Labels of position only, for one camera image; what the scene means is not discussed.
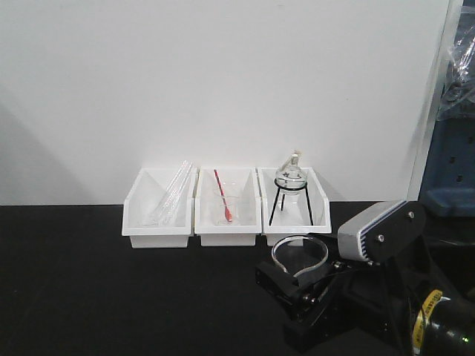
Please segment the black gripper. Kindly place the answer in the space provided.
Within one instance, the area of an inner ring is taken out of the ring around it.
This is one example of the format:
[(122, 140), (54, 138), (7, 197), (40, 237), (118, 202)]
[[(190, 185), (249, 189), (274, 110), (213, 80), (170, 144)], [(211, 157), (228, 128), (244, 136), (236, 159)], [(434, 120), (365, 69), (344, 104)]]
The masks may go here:
[[(328, 262), (338, 260), (333, 234), (309, 233), (327, 245)], [(287, 313), (284, 340), (298, 351), (311, 348), (353, 329), (393, 347), (393, 312), (387, 265), (334, 268), (315, 281), (300, 282), (280, 268), (261, 262), (255, 282), (274, 297)]]

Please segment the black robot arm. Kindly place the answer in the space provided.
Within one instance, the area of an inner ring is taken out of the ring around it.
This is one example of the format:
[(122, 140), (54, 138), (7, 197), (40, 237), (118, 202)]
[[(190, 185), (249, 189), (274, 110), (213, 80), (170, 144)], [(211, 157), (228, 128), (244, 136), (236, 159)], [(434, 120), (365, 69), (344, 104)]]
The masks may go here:
[(381, 262), (343, 258), (333, 237), (299, 237), (300, 271), (259, 263), (256, 283), (286, 312), (285, 341), (305, 352), (353, 329), (398, 355), (472, 355), (474, 305), (434, 263), (418, 228), (390, 230)]

